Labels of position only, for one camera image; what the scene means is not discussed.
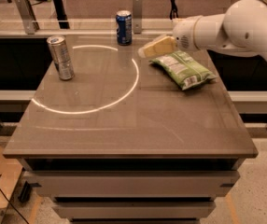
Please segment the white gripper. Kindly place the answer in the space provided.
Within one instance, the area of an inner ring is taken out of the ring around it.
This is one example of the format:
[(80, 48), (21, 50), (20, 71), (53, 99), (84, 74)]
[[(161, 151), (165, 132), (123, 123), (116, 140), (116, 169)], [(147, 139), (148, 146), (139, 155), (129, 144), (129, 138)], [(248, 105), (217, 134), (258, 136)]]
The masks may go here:
[(138, 50), (141, 58), (172, 53), (176, 46), (183, 51), (197, 51), (195, 29), (202, 16), (174, 20), (173, 36), (160, 35)]

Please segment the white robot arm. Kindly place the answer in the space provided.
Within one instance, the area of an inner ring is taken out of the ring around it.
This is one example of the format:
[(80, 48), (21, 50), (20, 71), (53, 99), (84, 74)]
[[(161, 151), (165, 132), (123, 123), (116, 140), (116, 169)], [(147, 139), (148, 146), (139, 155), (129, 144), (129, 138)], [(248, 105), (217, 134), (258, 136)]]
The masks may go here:
[(160, 35), (139, 49), (142, 58), (210, 49), (217, 53), (251, 57), (267, 62), (267, 5), (240, 0), (223, 14), (193, 16), (173, 21), (170, 35)]

